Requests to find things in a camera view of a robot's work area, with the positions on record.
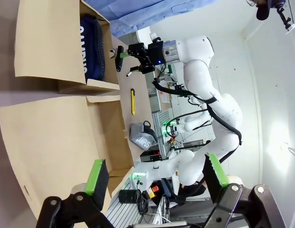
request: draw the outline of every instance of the yellow box cutter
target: yellow box cutter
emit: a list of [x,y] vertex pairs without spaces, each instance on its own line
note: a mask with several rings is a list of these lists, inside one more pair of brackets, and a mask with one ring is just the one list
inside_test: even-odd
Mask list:
[[134,89],[130,90],[130,97],[132,102],[132,115],[135,115],[135,90]]

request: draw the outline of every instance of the bolt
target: bolt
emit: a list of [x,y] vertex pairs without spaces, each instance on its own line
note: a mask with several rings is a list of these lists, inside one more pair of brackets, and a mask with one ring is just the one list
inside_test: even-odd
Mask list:
[[264,188],[263,188],[263,187],[258,187],[258,188],[257,188],[257,191],[258,191],[259,193],[263,193],[263,192],[264,192]]
[[233,186],[231,187],[231,189],[232,189],[233,191],[238,191],[238,187],[237,187],[236,185],[233,185]]
[[83,200],[83,196],[77,196],[77,200],[78,200],[78,201]]
[[56,200],[52,200],[52,201],[50,202],[50,204],[51,204],[51,205],[56,205],[56,204],[57,204],[57,201],[56,201]]

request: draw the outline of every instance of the white lettering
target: white lettering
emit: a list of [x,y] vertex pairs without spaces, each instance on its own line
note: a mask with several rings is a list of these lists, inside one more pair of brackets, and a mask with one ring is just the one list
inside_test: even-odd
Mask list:
[[[80,26],[80,34],[84,32],[84,28],[82,26]],[[81,46],[83,46],[85,44],[84,41],[81,41]],[[87,72],[87,67],[86,67],[86,51],[85,51],[85,47],[82,47],[82,59],[83,59],[83,66],[84,66],[84,73],[86,74]]]
[[136,142],[138,142],[140,145],[146,148],[148,148],[151,145],[151,142],[144,137],[136,139]]

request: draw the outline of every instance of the red button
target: red button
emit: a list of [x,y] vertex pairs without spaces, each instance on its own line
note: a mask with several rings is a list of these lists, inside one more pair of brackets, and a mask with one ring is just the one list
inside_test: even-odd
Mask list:
[[152,187],[153,192],[159,191],[158,186]]

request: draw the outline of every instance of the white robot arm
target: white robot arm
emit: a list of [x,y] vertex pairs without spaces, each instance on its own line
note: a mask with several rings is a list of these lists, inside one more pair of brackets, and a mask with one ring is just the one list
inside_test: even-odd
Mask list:
[[[163,43],[163,53],[166,62],[180,61],[184,66],[184,80],[187,89],[208,102],[215,114],[230,126],[238,129],[243,116],[235,99],[229,94],[220,94],[212,85],[209,74],[209,64],[214,50],[210,40],[205,36],[175,40]],[[210,120],[208,111],[199,117],[180,124],[179,132],[191,131]],[[219,158],[235,150],[239,145],[238,136],[226,129],[218,121],[212,123],[215,139],[194,154],[183,150],[173,159],[155,162],[139,162],[132,175],[138,189],[146,190],[150,184],[161,178],[171,177],[178,171],[181,184],[192,185],[202,173],[206,153],[216,153]]]

